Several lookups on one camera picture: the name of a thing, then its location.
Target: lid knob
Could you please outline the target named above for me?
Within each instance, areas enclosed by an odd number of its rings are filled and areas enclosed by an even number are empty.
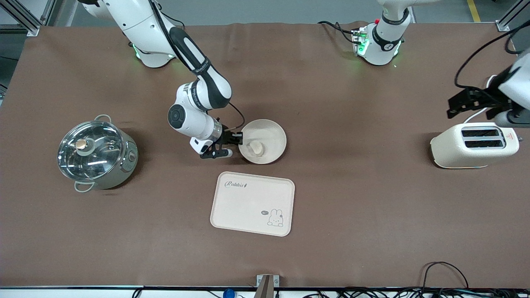
[[[75,142],[75,147],[78,149],[78,150],[83,150],[86,148],[86,146],[88,145],[89,143],[85,140],[85,139],[80,139],[79,141]]]

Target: beige tray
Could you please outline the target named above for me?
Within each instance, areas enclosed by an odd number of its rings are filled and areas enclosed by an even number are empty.
[[[284,237],[291,231],[295,185],[289,179],[224,172],[210,222],[220,229]]]

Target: pot handle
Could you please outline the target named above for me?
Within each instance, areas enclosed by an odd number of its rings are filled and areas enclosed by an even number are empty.
[[[99,119],[105,118],[105,117],[107,117],[109,119],[109,123],[112,123],[112,119],[110,119],[110,116],[106,115],[106,114],[97,115],[94,120],[99,120]]]
[[[88,188],[85,189],[85,190],[80,190],[80,189],[79,189],[79,185],[90,185],[90,187],[88,187]],[[89,182],[89,183],[86,183],[86,182],[75,181],[75,182],[74,182],[74,189],[75,189],[75,191],[77,191],[77,192],[81,192],[81,193],[83,193],[83,192],[89,192],[89,191],[92,190],[92,188],[94,188],[94,185],[96,185],[96,182]]]

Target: rabbit cartoon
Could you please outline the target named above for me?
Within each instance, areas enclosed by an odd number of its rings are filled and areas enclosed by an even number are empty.
[[[284,226],[284,217],[281,214],[281,210],[271,210],[269,222],[267,224],[272,226]]]

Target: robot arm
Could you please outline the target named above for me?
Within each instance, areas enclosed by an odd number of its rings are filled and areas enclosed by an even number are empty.
[[[78,0],[95,17],[114,20],[136,50],[137,57],[148,67],[167,64],[175,53],[164,35],[173,24],[151,0]]]
[[[191,37],[169,22],[152,0],[78,1],[92,15],[116,21],[146,66],[161,67],[176,56],[197,76],[178,88],[168,122],[191,137],[190,145],[201,158],[230,157],[232,151],[222,145],[241,144],[242,134],[227,131],[207,112],[227,106],[232,88]]]
[[[411,22],[408,7],[439,0],[377,0],[383,7],[378,23],[368,24],[354,32],[354,52],[373,65],[385,65],[398,54],[403,33]]]
[[[176,101],[167,116],[169,124],[176,131],[191,137],[190,145],[202,158],[232,156],[232,151],[223,149],[222,145],[241,144],[242,134],[226,131],[227,127],[207,114],[208,110],[224,108],[230,102],[230,84],[184,30],[173,27],[169,35],[178,56],[197,75],[194,82],[177,90]]]
[[[530,48],[497,75],[488,88],[464,89],[449,99],[447,117],[469,110],[486,112],[500,127],[530,128]]]

